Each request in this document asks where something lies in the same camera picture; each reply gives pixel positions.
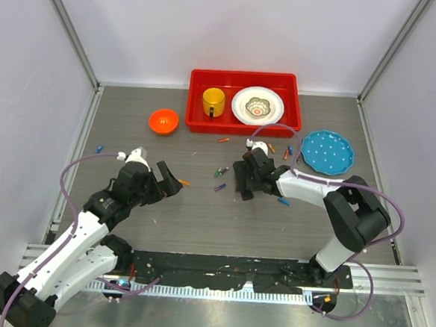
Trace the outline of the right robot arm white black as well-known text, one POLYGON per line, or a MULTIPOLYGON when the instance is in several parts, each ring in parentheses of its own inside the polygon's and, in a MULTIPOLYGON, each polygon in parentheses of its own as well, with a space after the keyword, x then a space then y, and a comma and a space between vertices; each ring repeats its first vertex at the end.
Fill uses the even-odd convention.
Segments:
POLYGON ((318 287, 334 281, 337 270, 366 249, 390 225, 390 215, 360 176, 320 178, 287 165, 277 167, 262 149, 250 149, 233 163, 236 191, 244 201, 255 192, 297 199, 326 211, 334 236, 309 260, 318 287))

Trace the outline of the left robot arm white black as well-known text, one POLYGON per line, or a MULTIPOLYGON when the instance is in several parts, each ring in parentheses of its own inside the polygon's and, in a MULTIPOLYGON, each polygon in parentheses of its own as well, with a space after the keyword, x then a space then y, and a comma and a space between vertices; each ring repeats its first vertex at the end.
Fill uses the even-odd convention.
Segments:
POLYGON ((0 275, 0 327, 49 327, 61 308, 100 275, 124 275, 131 266, 131 246, 112 230, 135 207, 172 197, 183 187, 158 162, 157 180, 142 150, 115 154, 124 165, 117 177, 94 193, 73 223, 41 255, 17 274, 0 275))

